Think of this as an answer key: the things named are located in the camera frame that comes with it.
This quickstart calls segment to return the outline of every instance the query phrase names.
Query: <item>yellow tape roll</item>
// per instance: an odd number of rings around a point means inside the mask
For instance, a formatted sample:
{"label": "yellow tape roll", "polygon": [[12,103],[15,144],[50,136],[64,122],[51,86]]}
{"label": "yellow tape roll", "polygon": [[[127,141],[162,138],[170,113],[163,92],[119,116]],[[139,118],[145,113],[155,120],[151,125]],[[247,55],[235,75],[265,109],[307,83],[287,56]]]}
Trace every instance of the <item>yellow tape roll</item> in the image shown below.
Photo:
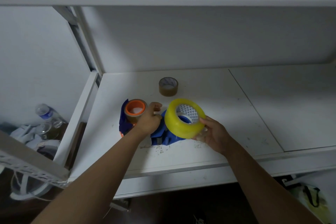
{"label": "yellow tape roll", "polygon": [[[180,120],[177,115],[178,112],[184,113],[190,120],[194,121],[194,123],[188,124]],[[205,118],[205,114],[196,103],[188,99],[178,98],[169,104],[165,115],[165,123],[170,132],[175,136],[192,138],[204,128],[204,124],[199,122],[198,117]]]}

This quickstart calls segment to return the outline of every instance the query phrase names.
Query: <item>hand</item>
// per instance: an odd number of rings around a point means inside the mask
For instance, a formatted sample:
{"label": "hand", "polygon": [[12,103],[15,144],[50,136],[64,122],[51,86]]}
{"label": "hand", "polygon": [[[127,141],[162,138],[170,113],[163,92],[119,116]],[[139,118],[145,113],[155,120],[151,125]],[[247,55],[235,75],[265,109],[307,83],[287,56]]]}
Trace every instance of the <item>hand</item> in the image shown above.
{"label": "hand", "polygon": [[205,119],[199,118],[199,121],[205,124],[205,127],[208,129],[204,137],[205,143],[214,151],[225,155],[227,144],[230,140],[233,140],[233,138],[229,135],[224,126],[208,116],[206,116]]}
{"label": "hand", "polygon": [[153,133],[159,127],[160,120],[162,119],[161,115],[154,114],[154,112],[159,112],[161,110],[161,106],[161,103],[150,103],[141,115],[134,129],[141,131],[146,136]]}

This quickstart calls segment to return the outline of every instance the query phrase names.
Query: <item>tape roll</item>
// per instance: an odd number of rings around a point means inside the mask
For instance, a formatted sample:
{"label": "tape roll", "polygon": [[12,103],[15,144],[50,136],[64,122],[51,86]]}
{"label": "tape roll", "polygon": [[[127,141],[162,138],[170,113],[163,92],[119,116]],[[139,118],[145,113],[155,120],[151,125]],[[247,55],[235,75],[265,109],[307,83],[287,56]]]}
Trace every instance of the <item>tape roll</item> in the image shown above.
{"label": "tape roll", "polygon": [[146,107],[146,102],[141,99],[130,100],[124,108],[127,120],[132,124],[137,124]]}
{"label": "tape roll", "polygon": [[[191,121],[183,122],[179,117],[181,113]],[[166,111],[165,124],[169,131],[181,138],[195,137],[204,128],[204,124],[199,122],[199,117],[205,118],[203,110],[193,101],[178,98],[173,100]]]}
{"label": "tape roll", "polygon": [[159,92],[165,97],[176,95],[179,82],[173,77],[164,77],[159,81]]}

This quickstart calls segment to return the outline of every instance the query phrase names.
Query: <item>plastic bottle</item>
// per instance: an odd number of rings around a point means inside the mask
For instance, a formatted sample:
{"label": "plastic bottle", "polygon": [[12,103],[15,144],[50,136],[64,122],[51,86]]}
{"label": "plastic bottle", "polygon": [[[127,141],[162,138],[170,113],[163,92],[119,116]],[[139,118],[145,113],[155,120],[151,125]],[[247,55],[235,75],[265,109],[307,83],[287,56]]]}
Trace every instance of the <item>plastic bottle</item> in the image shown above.
{"label": "plastic bottle", "polygon": [[63,123],[61,116],[46,104],[38,104],[35,113],[45,121],[50,122],[55,128],[59,128]]}

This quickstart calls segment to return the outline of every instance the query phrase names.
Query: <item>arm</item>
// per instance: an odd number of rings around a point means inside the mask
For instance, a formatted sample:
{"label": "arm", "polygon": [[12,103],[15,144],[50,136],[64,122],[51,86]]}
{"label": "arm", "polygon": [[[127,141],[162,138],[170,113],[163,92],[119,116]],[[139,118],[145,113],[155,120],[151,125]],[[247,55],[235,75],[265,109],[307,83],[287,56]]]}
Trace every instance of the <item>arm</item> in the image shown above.
{"label": "arm", "polygon": [[162,119],[151,103],[138,124],[52,201],[32,224],[98,223],[107,212],[139,143],[157,129]]}
{"label": "arm", "polygon": [[276,182],[216,120],[200,118],[208,132],[205,142],[226,157],[259,224],[321,222]]}

